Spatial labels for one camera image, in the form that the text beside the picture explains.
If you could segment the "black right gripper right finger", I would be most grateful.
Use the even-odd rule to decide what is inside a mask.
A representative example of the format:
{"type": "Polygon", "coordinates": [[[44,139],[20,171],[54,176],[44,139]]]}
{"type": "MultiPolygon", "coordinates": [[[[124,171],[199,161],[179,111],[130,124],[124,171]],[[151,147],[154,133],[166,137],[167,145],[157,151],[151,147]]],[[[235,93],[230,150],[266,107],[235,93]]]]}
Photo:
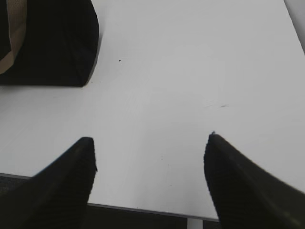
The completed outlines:
{"type": "Polygon", "coordinates": [[[209,135],[205,180],[223,229],[303,229],[305,194],[252,162],[220,135],[209,135]]]}

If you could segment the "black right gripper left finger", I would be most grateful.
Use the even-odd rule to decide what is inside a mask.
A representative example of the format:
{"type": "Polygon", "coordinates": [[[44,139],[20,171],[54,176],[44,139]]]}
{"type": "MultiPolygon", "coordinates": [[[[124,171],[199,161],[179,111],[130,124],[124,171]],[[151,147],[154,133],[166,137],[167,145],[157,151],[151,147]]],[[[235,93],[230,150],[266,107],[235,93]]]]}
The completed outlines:
{"type": "Polygon", "coordinates": [[[0,197],[0,227],[81,228],[96,172],[94,140],[82,137],[37,175],[0,197]]]}

